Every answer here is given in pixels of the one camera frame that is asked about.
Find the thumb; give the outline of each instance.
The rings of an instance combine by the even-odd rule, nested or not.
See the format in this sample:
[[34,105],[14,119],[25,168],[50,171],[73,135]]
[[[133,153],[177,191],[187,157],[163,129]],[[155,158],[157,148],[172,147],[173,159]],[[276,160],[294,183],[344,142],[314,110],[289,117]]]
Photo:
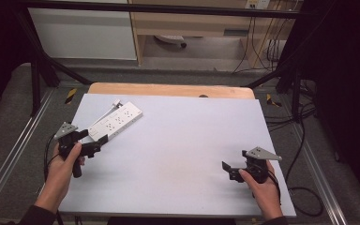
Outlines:
[[257,182],[253,179],[252,175],[250,175],[249,172],[246,172],[246,171],[240,169],[239,174],[242,176],[242,178],[245,180],[245,182],[247,182],[247,184],[249,185],[249,187],[251,189],[254,189],[256,187]]
[[81,153],[82,144],[80,142],[75,143],[74,147],[71,149],[69,153],[66,163],[74,164],[75,160],[78,159],[79,154]]

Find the person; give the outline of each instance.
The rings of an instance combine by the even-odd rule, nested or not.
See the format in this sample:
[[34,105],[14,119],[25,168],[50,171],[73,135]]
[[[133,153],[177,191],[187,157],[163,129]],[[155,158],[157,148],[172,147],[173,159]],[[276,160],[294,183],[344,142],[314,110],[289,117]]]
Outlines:
[[[84,158],[79,157],[81,149],[82,145],[77,142],[66,160],[59,156],[53,157],[44,189],[34,205],[29,207],[18,225],[51,225],[54,223],[58,207],[68,193],[74,162],[79,160],[81,165],[84,164]],[[57,154],[58,144],[53,150],[53,155],[56,156]],[[274,168],[268,160],[267,166],[274,173]],[[256,202],[262,210],[262,216],[266,220],[264,225],[288,224],[286,218],[282,215],[278,191],[274,182],[271,179],[267,179],[265,183],[259,184],[248,172],[240,170],[239,173],[252,190]]]

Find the power strip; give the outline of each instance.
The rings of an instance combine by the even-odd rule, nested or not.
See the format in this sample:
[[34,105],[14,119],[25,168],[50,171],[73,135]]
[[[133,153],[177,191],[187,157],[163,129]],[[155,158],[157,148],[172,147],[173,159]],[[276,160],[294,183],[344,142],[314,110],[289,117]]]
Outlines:
[[95,142],[105,135],[108,135],[110,140],[142,116],[143,112],[128,102],[89,127],[89,136]]

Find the white tabletop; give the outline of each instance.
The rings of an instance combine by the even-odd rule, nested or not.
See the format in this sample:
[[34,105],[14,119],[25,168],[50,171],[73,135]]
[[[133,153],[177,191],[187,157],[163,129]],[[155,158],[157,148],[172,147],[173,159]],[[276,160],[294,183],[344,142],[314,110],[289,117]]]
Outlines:
[[[60,210],[77,215],[240,218],[261,211],[245,183],[230,181],[221,161],[246,167],[242,150],[275,153],[258,100],[206,97],[83,96],[72,122],[88,128],[113,102],[143,117],[86,160]],[[295,212],[272,161],[285,216]]]

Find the sleeve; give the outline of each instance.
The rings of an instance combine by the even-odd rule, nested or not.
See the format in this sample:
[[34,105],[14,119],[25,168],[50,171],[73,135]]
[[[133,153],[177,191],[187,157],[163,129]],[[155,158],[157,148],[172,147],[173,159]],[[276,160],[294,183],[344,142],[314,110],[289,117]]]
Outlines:
[[265,221],[262,225],[288,225],[288,220],[285,217],[276,217]]
[[55,219],[56,215],[52,212],[31,205],[18,225],[52,225]]

